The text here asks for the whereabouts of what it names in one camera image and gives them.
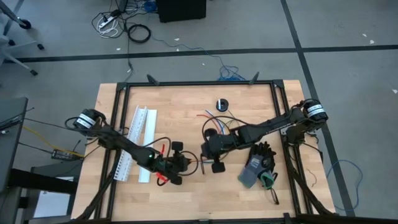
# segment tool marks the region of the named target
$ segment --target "white plastic part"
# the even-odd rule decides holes
[[[127,135],[127,138],[128,140],[132,141],[137,145],[139,145],[139,140],[142,128],[144,127],[145,124],[147,112],[148,109],[146,107],[144,109],[140,109],[139,106],[137,106],[136,112],[134,113],[134,117],[131,121],[129,134]],[[126,182],[129,178],[131,166],[132,166],[131,155],[127,153],[125,150],[122,150],[118,162],[118,168],[116,169],[113,179]]]
[[[157,110],[148,110],[147,124],[145,126],[144,146],[155,140],[155,129],[156,129],[156,116]],[[139,168],[139,183],[149,183],[150,172],[142,167]]]

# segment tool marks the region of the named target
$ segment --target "red cable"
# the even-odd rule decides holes
[[[211,118],[211,117],[209,117],[207,115],[204,115],[204,114],[197,114],[197,116],[204,116],[204,117],[209,118],[209,119]],[[217,126],[216,122],[214,121],[214,119],[212,119],[211,121],[216,126],[218,133],[221,133],[221,131],[220,131],[219,127]]]

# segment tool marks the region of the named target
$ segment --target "black metal frame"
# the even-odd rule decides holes
[[[204,82],[160,82],[158,86],[200,86],[200,85],[249,85],[250,81],[235,81],[235,82],[214,82],[214,81],[204,81]],[[275,87],[279,87],[282,101],[284,104],[285,111],[289,109],[289,105],[287,103],[286,92],[283,84],[283,80],[257,80],[253,83],[253,85],[269,85],[271,88],[271,95],[272,100],[274,102],[275,113],[276,116],[280,115],[280,108],[278,104],[278,97],[276,94]],[[111,126],[114,127],[116,123],[116,117],[118,115],[118,106],[120,101],[120,96],[122,91],[124,91],[124,100],[122,106],[122,113],[121,113],[121,120],[119,127],[121,128],[120,131],[123,131],[124,124],[126,122],[126,115],[127,115],[127,104],[129,101],[129,92],[132,87],[144,87],[144,86],[156,86],[154,83],[118,83],[116,86],[116,94],[113,103],[113,110],[112,110],[112,117],[111,117]],[[285,147],[283,139],[281,138],[282,146],[284,148],[285,159],[290,159],[289,156],[289,148]],[[100,185],[102,185],[106,174],[108,173],[108,165],[110,160],[110,153],[107,151],[104,157],[104,164],[101,172],[101,181]],[[297,167],[302,168],[302,161],[301,159],[296,159]],[[302,169],[298,169],[298,174],[305,180],[305,174]],[[295,210],[295,214],[301,214],[299,198],[297,195],[297,189],[295,185],[295,181],[293,177],[288,173],[289,176],[289,184],[290,184],[290,191],[292,194],[292,202]],[[116,192],[116,181],[114,180],[111,184],[111,188],[109,191],[109,200],[108,200],[108,207],[106,209],[106,218],[111,219],[113,214],[113,205],[114,205],[114,195]],[[308,207],[311,208],[308,199],[305,201],[306,208],[308,211]],[[101,214],[101,203],[97,206],[95,210],[95,218],[99,218]],[[267,222],[267,223],[285,223],[286,218],[289,217],[289,214],[285,214],[284,218],[262,218],[262,219],[226,219],[226,220],[211,220],[212,223],[259,223],[259,222]],[[175,221],[150,221],[150,222],[140,222],[140,221],[131,221],[131,222],[117,222],[117,223],[198,223],[198,220],[175,220]]]

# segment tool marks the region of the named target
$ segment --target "chair wheel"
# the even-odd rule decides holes
[[[38,73],[37,73],[35,70],[31,70],[30,73],[31,73],[33,76],[38,75]]]
[[[30,29],[30,28],[32,28],[32,24],[30,24],[30,22],[27,21],[26,19],[21,19],[21,21],[25,24],[24,26],[19,24],[19,26],[22,29]]]

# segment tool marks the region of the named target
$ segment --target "wooden tabletop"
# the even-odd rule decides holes
[[[284,84],[290,106],[303,99],[298,80],[286,80]],[[104,113],[108,120],[111,118],[115,89],[115,83],[101,84],[96,100],[95,109]],[[191,151],[199,156],[200,145],[203,142],[201,127],[206,118],[197,115],[205,114],[205,110],[210,110],[215,115],[224,114],[215,109],[218,98],[227,99],[230,112],[248,123],[261,123],[275,117],[269,85],[133,87],[129,95],[126,125],[131,123],[137,105],[156,109],[155,139],[168,136],[172,141],[182,141],[185,151]],[[123,96],[120,102],[118,111],[121,111]],[[231,123],[232,128],[237,125],[237,122]],[[206,127],[214,128],[214,124],[208,122]],[[139,168],[133,164],[128,182],[117,184],[112,220],[279,218],[286,212],[294,217],[280,135],[279,133],[268,134],[261,141],[267,141],[272,150],[277,153],[274,171],[278,172],[279,176],[274,189],[280,205],[274,204],[271,192],[264,190],[259,181],[250,189],[246,189],[238,181],[237,176],[248,158],[248,149],[243,149],[229,153],[223,160],[225,172],[213,174],[211,166],[205,164],[205,175],[198,170],[189,177],[183,177],[182,185],[168,183],[159,187],[156,184],[155,174],[151,175],[150,183],[139,184]],[[306,136],[306,142],[317,147],[316,141],[310,136]],[[167,142],[160,141],[154,147],[160,151],[162,144],[167,144]],[[86,154],[96,146],[96,144],[89,145],[86,148]],[[98,149],[84,160],[72,218],[84,211],[98,189],[104,151],[104,149]],[[334,212],[319,153],[305,145],[300,147],[300,152],[308,186],[322,204]],[[193,168],[194,164],[190,165],[188,171]],[[301,190],[300,187],[297,186],[297,188],[304,212]],[[104,196],[103,211],[106,210],[107,198],[108,194]]]

